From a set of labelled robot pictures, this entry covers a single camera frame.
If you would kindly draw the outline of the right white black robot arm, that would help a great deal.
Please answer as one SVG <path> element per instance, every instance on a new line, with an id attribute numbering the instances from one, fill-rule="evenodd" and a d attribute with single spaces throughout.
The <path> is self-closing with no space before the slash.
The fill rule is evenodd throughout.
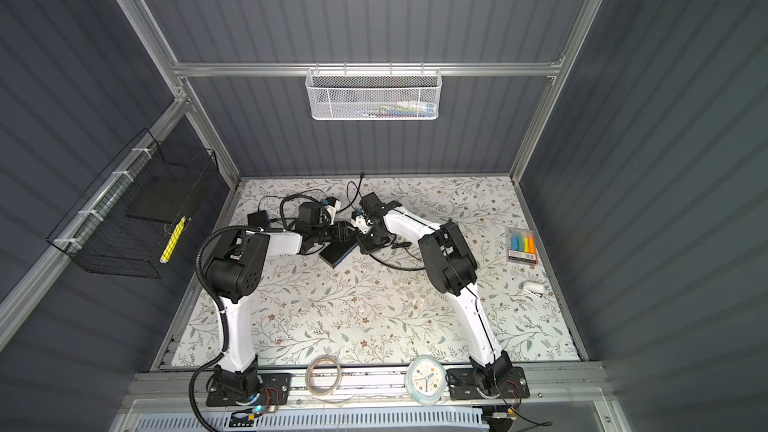
<path id="1" fill-rule="evenodd" d="M 363 254 L 372 255 L 384 248 L 391 237 L 419 247 L 430 283 L 449 301 L 467 334 L 478 390 L 487 396 L 500 393 L 512 371 L 512 361 L 483 308 L 477 286 L 478 262 L 458 224 L 430 221 L 398 201 L 384 203 L 374 193 L 363 196 L 352 220 L 360 230 L 358 242 Z"/>

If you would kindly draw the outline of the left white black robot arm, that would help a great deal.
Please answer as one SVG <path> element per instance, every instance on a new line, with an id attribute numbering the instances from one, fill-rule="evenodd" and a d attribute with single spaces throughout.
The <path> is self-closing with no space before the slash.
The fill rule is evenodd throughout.
<path id="1" fill-rule="evenodd" d="M 249 404 L 267 391 L 250 325 L 251 298 L 266 261 L 309 255 L 351 237 L 350 225 L 337 219 L 345 208 L 333 196 L 316 199 L 295 193 L 280 206 L 277 218 L 259 208 L 246 224 L 217 229 L 197 254 L 195 276 L 218 313 L 220 352 L 206 364 L 212 369 L 207 389 L 214 400 Z"/>

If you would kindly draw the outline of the clear tape roll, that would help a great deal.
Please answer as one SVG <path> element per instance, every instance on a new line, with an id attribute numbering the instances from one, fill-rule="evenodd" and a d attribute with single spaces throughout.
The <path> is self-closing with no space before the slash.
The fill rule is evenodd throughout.
<path id="1" fill-rule="evenodd" d="M 341 385 L 343 370 L 333 355 L 320 355 L 312 360 L 305 371 L 305 386 L 316 397 L 330 396 Z"/>

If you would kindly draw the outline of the highlighter marker pack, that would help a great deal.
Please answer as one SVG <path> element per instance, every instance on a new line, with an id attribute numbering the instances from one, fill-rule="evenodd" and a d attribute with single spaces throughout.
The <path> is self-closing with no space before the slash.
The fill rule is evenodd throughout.
<path id="1" fill-rule="evenodd" d="M 538 253 L 533 231 L 525 228 L 506 228 L 507 260 L 535 265 L 538 263 Z"/>

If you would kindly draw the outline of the white round clock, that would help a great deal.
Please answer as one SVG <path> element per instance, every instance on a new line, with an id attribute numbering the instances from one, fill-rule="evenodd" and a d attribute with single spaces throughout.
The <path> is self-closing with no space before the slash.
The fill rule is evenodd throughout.
<path id="1" fill-rule="evenodd" d="M 419 404 L 436 405 L 447 387 L 446 369 L 431 356 L 418 356 L 406 371 L 405 387 L 410 397 Z"/>

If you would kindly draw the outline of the small white cylinder object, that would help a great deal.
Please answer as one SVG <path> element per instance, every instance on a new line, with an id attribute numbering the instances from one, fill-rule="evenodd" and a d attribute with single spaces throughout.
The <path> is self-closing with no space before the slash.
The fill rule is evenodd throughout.
<path id="1" fill-rule="evenodd" d="M 521 289 L 527 293 L 534 294 L 539 297 L 543 296 L 547 292 L 547 289 L 543 284 L 532 281 L 522 282 Z"/>

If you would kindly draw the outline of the black flat box in basket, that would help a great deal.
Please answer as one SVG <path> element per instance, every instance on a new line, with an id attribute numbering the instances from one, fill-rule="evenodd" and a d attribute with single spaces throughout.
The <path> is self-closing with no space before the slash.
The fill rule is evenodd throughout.
<path id="1" fill-rule="evenodd" d="M 126 216 L 163 224 L 190 218 L 207 191 L 201 182 L 155 177 L 128 206 Z"/>

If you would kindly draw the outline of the yellow black striped item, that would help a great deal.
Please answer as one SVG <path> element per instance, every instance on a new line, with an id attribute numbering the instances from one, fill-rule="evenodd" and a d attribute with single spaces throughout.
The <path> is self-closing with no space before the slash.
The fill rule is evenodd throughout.
<path id="1" fill-rule="evenodd" d="M 160 256 L 159 262 L 161 264 L 167 264 L 170 261 L 172 255 L 173 255 L 173 253 L 174 253 L 174 251 L 176 249 L 176 246 L 177 246 L 177 244 L 179 242 L 179 239 L 180 239 L 183 231 L 186 228 L 186 225 L 187 225 L 187 218 L 186 217 L 182 217 L 178 221 L 178 223 L 175 225 L 173 231 L 171 232 L 169 240 L 168 240 L 168 242 L 167 242 L 167 244 L 166 244 L 166 246 L 165 246 L 165 248 L 164 248 L 164 250 L 163 250 L 163 252 L 162 252 L 162 254 Z"/>

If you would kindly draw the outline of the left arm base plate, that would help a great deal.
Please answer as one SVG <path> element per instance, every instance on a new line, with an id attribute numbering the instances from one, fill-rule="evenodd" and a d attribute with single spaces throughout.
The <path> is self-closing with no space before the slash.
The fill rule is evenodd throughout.
<path id="1" fill-rule="evenodd" d="M 287 403 L 292 376 L 287 373 L 234 373 L 216 370 L 206 383 L 208 407 L 280 406 Z"/>

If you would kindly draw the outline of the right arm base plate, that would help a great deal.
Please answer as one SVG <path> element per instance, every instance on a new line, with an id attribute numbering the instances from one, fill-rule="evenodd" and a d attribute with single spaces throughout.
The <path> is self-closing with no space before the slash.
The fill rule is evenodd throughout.
<path id="1" fill-rule="evenodd" d="M 521 367 L 482 377 L 471 367 L 446 370 L 450 398 L 454 401 L 481 399 L 522 400 L 530 397 L 528 381 Z"/>

